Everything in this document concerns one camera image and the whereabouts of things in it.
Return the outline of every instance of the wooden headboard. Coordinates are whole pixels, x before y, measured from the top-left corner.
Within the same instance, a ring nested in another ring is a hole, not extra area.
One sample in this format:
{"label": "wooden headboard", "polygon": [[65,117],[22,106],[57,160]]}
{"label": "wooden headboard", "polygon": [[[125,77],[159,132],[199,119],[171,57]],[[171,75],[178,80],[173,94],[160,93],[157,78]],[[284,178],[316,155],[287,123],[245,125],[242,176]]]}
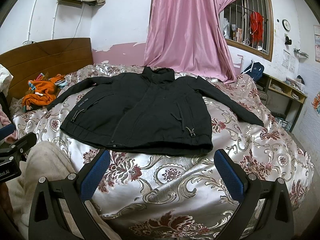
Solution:
{"label": "wooden headboard", "polygon": [[10,50],[0,55],[0,64],[13,75],[7,101],[24,97],[28,80],[42,72],[49,77],[69,74],[93,64],[90,38],[41,41]]}

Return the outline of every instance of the jacket sleeve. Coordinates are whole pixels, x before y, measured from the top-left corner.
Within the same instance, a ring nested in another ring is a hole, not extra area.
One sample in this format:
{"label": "jacket sleeve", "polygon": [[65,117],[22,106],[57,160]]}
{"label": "jacket sleeve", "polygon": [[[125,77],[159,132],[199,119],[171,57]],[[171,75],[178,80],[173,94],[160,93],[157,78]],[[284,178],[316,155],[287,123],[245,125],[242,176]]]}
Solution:
{"label": "jacket sleeve", "polygon": [[62,95],[60,95],[58,98],[56,98],[52,103],[47,105],[47,109],[50,110],[53,107],[55,107],[57,104],[62,103],[64,100],[67,99],[67,97],[78,93],[86,88],[91,87],[93,84],[112,84],[114,81],[119,80],[123,77],[124,73],[120,73],[119,75],[113,76],[113,77],[92,77],[92,78],[86,78],[82,80],[81,82],[73,85],[72,87],[68,88],[67,91],[65,91]]}
{"label": "jacket sleeve", "polygon": [[261,121],[254,113],[248,111],[237,102],[233,101],[220,89],[216,88],[200,76],[197,78],[189,78],[188,85],[194,90],[199,91],[203,96],[212,98],[229,107],[243,121],[262,127],[264,126],[263,121]]}

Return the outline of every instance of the wall clock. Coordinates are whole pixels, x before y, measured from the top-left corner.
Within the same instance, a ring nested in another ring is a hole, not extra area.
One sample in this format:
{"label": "wall clock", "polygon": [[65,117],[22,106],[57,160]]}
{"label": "wall clock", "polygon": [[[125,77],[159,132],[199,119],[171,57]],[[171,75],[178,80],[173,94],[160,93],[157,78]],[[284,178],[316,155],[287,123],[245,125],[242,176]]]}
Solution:
{"label": "wall clock", "polygon": [[288,22],[288,20],[282,20],[282,25],[286,31],[290,31],[291,27],[290,27],[290,23]]}

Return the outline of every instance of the crumpled bedsheet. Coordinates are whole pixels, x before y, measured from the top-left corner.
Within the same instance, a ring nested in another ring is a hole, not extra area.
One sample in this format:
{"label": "crumpled bedsheet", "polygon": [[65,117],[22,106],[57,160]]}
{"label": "crumpled bedsheet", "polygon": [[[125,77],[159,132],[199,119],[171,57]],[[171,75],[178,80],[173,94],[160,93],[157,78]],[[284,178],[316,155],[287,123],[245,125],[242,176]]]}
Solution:
{"label": "crumpled bedsheet", "polygon": [[[142,73],[142,70],[138,66],[89,65],[66,75],[68,85],[61,93],[87,77]],[[176,72],[176,78],[185,75],[193,76]],[[303,201],[314,170],[310,156],[297,147],[261,103],[250,76],[239,75],[232,84],[204,78],[254,112],[264,122],[264,127],[238,121],[228,107],[204,97],[212,118],[213,150],[210,153],[173,157],[110,150],[111,164],[93,201],[101,218],[122,239],[214,239],[238,206],[213,163],[214,152],[220,148],[245,172],[254,173],[259,179],[283,178],[294,209]],[[38,142],[55,143],[78,172],[94,158],[97,149],[68,137],[60,131],[60,125],[89,90],[71,95],[50,111],[39,109],[23,113],[21,100],[13,100],[10,109],[19,138],[34,132]],[[263,200],[259,201],[244,235],[252,230],[262,206]]]}

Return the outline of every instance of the backpack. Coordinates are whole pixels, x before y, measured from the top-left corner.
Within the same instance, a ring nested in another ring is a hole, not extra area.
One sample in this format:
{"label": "backpack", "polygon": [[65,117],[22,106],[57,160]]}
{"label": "backpack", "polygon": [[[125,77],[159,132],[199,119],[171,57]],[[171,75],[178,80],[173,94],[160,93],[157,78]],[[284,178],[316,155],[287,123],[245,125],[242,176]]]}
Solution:
{"label": "backpack", "polygon": [[247,67],[242,74],[248,74],[250,77],[252,77],[254,82],[257,82],[262,77],[263,71],[264,66],[260,62],[254,62],[253,64],[250,64],[250,66]]}

